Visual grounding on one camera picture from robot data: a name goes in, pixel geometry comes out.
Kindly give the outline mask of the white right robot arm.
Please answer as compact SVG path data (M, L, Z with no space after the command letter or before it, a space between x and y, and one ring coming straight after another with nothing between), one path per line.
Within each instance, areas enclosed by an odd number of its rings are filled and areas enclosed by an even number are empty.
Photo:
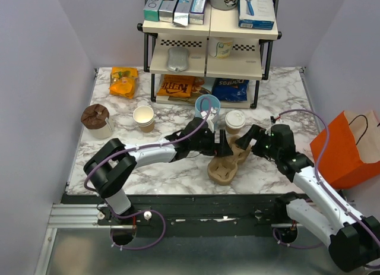
M288 125L275 124L269 131L253 125L235 144L246 149L251 140L256 141L251 152L273 160L280 173L315 204L311 207L295 193L288 193L273 208L277 221L292 219L304 226L327 247L341 271L369 268L379 259L379 221L357 211L315 171L314 163L296 150Z

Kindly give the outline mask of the single white cup lid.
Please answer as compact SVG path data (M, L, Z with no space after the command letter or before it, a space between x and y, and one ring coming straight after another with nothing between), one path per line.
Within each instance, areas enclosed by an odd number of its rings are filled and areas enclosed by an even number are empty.
M226 114L225 122L231 129L241 129L245 125L246 118L242 111L232 110Z

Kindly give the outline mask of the orange paper bag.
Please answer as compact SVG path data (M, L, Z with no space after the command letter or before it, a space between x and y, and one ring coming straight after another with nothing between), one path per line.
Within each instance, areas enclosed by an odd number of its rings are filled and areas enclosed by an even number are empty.
M374 111L341 112L310 143L313 158L321 156L319 172L335 189L350 189L379 175L379 119Z

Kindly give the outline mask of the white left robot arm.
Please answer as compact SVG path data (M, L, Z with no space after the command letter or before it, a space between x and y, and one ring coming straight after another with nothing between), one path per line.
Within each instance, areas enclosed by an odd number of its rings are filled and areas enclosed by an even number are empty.
M225 131L215 135L205 120L196 117L184 129L154 143L125 145L118 138L111 139L84 165L85 184L94 186L112 209L112 219L124 225L132 216L132 203L122 189L130 174L139 167L182 160L192 151L205 156L233 155Z

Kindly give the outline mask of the kraft paper cup stack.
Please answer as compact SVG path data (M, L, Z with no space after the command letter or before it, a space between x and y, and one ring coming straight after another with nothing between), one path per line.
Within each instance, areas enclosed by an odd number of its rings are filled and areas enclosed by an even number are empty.
M154 129L154 111L150 106L139 106L133 112L133 119L142 132L152 132Z

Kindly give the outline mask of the single kraft paper cup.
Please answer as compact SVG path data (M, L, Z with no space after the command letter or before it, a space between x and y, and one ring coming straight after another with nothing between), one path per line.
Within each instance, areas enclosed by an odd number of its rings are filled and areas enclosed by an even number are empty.
M226 131L229 134L236 135L240 132L242 127L231 127L230 125L226 124Z

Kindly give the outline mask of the brown pulp cup carrier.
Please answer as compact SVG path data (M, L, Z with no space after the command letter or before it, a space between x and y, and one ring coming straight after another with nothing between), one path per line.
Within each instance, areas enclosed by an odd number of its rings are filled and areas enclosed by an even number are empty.
M208 177L218 185L230 185L237 174L239 165L245 162L251 152L250 145L243 150L235 144L238 138L240 138L239 135L234 135L228 140L233 151L232 156L214 157L207 166Z

